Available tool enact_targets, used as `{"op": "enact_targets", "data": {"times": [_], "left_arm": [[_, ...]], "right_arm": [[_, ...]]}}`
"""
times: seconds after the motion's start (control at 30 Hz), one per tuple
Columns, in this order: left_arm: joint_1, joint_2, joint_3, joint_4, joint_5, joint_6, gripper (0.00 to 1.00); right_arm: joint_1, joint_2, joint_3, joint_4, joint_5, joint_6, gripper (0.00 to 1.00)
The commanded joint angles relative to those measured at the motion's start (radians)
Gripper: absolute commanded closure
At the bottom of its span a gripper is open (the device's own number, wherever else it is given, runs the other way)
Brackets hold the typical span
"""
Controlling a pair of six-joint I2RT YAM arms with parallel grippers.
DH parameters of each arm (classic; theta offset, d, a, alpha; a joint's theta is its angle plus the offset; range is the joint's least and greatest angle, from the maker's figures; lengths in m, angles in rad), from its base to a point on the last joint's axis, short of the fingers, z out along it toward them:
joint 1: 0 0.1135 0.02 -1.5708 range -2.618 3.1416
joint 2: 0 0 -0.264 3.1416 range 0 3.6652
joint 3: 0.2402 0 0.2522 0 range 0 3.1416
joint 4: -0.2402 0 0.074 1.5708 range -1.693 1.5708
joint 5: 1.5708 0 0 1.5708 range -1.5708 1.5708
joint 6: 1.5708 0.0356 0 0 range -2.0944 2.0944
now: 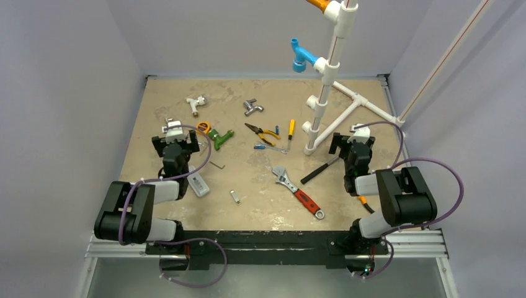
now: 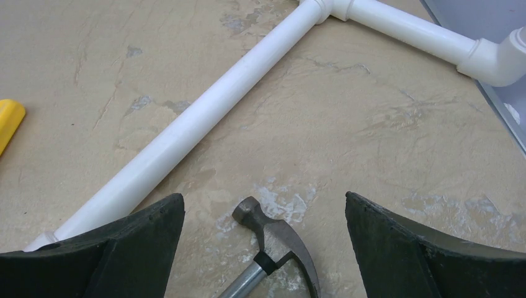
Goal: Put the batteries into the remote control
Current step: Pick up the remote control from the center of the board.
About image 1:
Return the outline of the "white remote control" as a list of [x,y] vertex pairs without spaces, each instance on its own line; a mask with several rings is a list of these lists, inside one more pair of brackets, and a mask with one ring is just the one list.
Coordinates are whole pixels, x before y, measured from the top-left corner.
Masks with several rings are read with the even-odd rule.
[[197,197],[203,197],[210,192],[208,184],[198,172],[188,175],[187,180]]

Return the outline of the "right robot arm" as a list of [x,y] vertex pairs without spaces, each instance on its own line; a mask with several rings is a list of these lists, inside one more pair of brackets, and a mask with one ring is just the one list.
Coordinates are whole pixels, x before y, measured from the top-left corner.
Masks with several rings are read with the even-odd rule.
[[374,137],[360,142],[348,135],[334,133],[329,148],[330,154],[340,149],[345,191],[354,197],[377,195],[380,200],[380,210],[355,220],[347,236],[334,242],[357,253],[370,248],[373,240],[378,240],[392,228],[423,224],[437,216],[437,204],[417,167],[369,171],[374,142]]

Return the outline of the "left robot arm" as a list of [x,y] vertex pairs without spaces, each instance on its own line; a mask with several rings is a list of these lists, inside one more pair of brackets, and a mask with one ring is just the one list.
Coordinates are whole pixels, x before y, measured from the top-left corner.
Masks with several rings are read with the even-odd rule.
[[153,137],[152,143],[163,163],[158,178],[135,184],[111,182],[94,224],[94,235],[124,245],[161,242],[168,253],[176,254],[185,245],[185,237],[177,232],[178,221],[157,218],[153,209],[185,196],[190,156],[200,150],[197,134],[195,130],[189,130],[188,137],[169,133]]

